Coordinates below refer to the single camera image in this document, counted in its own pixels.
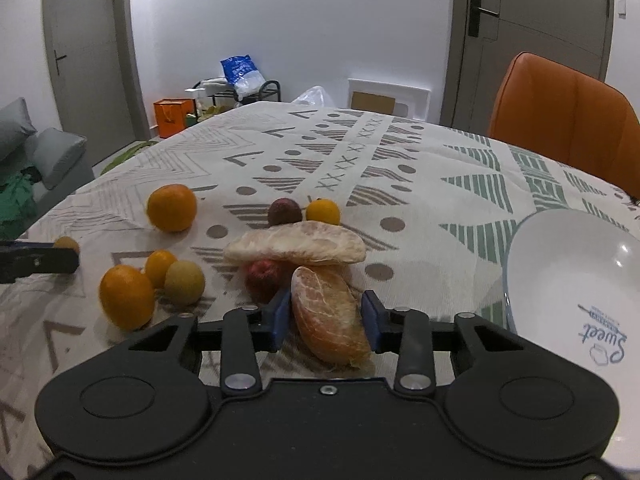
orange chair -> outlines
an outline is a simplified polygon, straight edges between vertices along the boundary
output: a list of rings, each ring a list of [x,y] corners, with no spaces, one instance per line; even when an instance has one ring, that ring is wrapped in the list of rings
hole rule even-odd
[[[600,177],[640,198],[640,124],[616,89],[540,56],[513,61],[488,136]]]

yellow fruit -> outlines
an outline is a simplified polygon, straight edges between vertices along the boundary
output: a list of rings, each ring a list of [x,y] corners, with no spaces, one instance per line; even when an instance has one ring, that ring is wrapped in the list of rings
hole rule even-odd
[[[306,219],[340,225],[340,209],[333,200],[319,198],[306,206]]]
[[[163,288],[167,269],[177,261],[178,258],[169,251],[159,250],[151,253],[145,263],[145,274],[151,281],[151,285],[155,288]]]
[[[154,288],[139,270],[128,265],[111,267],[102,277],[98,290],[102,310],[123,330],[136,330],[154,314]]]
[[[61,236],[53,242],[53,246],[57,249],[73,249],[80,254],[80,245],[70,236]]]
[[[146,202],[149,221],[165,233],[177,233],[191,227],[198,201],[183,184],[169,184],[156,189]]]
[[[204,292],[204,274],[193,262],[178,260],[171,264],[164,279],[164,295],[175,306],[196,303]]]

door frame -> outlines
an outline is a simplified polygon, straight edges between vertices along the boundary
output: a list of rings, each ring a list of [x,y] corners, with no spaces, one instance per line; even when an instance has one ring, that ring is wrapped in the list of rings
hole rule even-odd
[[[56,73],[56,57],[53,45],[53,15],[51,0],[42,0],[42,30],[44,33],[44,45],[49,65],[49,75],[54,97],[61,95],[60,85]],[[133,31],[131,28],[130,0],[113,0],[113,18],[116,28],[116,47],[122,84],[124,86],[127,108],[131,117],[131,125],[136,140],[149,140],[151,130],[146,116],[144,101],[142,100],[142,87],[138,77],[138,65],[133,44]]]
[[[604,45],[602,50],[602,64],[598,79],[604,81],[609,66],[611,53],[611,38],[613,36],[613,4],[615,0],[607,0],[607,23],[605,26]],[[468,0],[453,0],[451,11],[451,37],[449,41],[449,59],[447,61],[447,75],[445,78],[442,108],[440,110],[440,124],[451,127],[458,100],[460,73],[462,72],[462,58],[466,41],[466,17]]]

white plate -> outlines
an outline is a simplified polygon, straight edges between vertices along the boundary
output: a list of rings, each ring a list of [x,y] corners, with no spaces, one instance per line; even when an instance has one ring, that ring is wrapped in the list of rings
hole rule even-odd
[[[640,241],[594,215],[527,218],[503,271],[510,328],[613,388],[620,421],[603,458],[640,470]]]

black door handle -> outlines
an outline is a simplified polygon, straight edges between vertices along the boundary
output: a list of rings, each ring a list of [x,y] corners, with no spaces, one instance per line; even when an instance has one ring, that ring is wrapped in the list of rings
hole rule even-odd
[[[469,28],[468,34],[472,38],[477,38],[480,34],[480,14],[488,14],[494,18],[500,18],[500,12],[493,12],[489,9],[480,7],[482,0],[471,0],[469,4]]]
[[[58,75],[60,75],[60,67],[58,65],[58,62],[61,59],[66,59],[66,54],[64,56],[59,56],[58,53],[56,52],[56,50],[53,50],[53,56],[56,58],[56,72],[58,72]]]

